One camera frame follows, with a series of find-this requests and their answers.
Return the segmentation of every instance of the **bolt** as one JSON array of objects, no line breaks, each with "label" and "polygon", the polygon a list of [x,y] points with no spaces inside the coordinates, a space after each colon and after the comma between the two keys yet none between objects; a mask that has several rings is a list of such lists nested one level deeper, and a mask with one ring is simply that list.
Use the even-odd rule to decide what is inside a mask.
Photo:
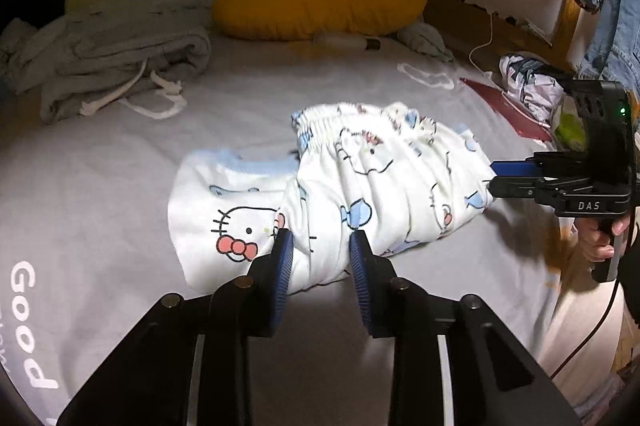
[{"label": "bolt", "polygon": [[479,309],[482,307],[482,300],[475,294],[467,294],[462,297],[462,303],[470,309]]},{"label": "bolt", "polygon": [[171,293],[171,294],[165,294],[164,296],[162,296],[162,299],[160,300],[160,302],[162,303],[162,307],[171,309],[173,307],[178,306],[181,300],[182,298],[180,297],[179,294]]},{"label": "bolt", "polygon": [[404,278],[399,278],[399,277],[395,277],[395,278],[391,278],[391,288],[394,291],[404,291],[407,290],[409,288],[409,280],[406,280]]},{"label": "bolt", "polygon": [[251,276],[238,276],[234,280],[234,285],[239,289],[249,289],[254,284],[254,279]]}]

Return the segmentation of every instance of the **pillow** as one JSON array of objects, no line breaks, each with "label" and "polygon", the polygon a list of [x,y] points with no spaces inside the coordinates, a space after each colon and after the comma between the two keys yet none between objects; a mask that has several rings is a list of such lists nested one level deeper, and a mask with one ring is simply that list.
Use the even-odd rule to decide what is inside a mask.
[{"label": "pillow", "polygon": [[427,0],[215,0],[225,34],[249,40],[308,40],[317,32],[384,36],[415,21]]}]

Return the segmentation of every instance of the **mattress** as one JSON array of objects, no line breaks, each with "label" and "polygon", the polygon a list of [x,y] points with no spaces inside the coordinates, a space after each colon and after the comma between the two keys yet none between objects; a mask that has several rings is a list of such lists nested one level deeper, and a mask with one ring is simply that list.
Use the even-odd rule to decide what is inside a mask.
[{"label": "mattress", "polygon": [[[464,124],[491,160],[537,149],[460,76],[482,80],[391,40],[377,52],[338,54],[212,36],[208,71],[185,85],[188,106],[176,117],[152,120],[114,103],[2,150],[0,361],[27,403],[54,424],[158,298],[197,296],[166,221],[177,167],[195,149],[284,158],[296,147],[290,114],[338,101],[401,101],[450,127]],[[557,227],[532,202],[497,200],[450,236],[392,261],[432,294],[480,295],[536,355],[558,298],[559,275],[545,262]],[[292,295],[276,336],[251,342],[256,424],[283,424],[283,410],[291,424],[386,424],[392,346],[367,337],[350,279]]]}]

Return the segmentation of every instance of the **white hello kitty shorts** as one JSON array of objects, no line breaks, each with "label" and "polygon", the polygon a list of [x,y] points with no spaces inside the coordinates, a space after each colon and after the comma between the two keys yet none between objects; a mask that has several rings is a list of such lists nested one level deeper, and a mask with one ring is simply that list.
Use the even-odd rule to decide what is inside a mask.
[{"label": "white hello kitty shorts", "polygon": [[341,103],[292,115],[300,162],[246,162],[196,151],[182,162],[168,204],[187,282],[212,293],[294,236],[289,293],[349,273],[349,237],[393,255],[455,231],[492,201],[494,173],[468,129],[459,133],[401,103]]}]

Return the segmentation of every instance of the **hand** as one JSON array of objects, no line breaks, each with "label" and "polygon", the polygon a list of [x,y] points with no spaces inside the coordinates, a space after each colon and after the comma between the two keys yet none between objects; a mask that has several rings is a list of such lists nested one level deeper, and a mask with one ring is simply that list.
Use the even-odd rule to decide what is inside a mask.
[{"label": "hand", "polygon": [[[622,234],[631,216],[626,215],[617,219],[611,226],[615,236]],[[605,261],[613,256],[613,245],[609,243],[609,236],[598,230],[598,221],[593,218],[576,218],[574,222],[578,230],[578,245],[589,261]]]}]

